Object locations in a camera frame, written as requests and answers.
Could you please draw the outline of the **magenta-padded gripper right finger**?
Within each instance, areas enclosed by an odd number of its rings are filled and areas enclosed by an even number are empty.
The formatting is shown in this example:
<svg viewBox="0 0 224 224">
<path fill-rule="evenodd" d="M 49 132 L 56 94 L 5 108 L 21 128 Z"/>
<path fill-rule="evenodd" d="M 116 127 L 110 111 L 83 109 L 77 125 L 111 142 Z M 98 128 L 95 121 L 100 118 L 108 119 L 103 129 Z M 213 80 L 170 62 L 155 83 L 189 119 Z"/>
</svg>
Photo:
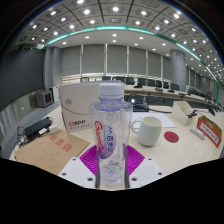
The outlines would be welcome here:
<svg viewBox="0 0 224 224">
<path fill-rule="evenodd" d="M 127 146 L 127 176 L 131 189 L 146 186 L 165 174 L 155 160 L 144 157 L 132 146 Z"/>
</svg>

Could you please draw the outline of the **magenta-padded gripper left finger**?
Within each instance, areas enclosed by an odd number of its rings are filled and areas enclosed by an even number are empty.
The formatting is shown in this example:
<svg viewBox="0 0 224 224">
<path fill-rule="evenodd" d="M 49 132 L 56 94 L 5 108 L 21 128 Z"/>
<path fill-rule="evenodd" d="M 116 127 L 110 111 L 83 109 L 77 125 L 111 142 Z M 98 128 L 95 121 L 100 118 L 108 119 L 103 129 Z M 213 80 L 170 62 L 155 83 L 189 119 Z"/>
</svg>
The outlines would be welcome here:
<svg viewBox="0 0 224 224">
<path fill-rule="evenodd" d="M 78 186 L 94 189 L 97 172 L 97 149 L 92 146 L 80 157 L 72 157 L 59 173 L 59 177 Z"/>
</svg>

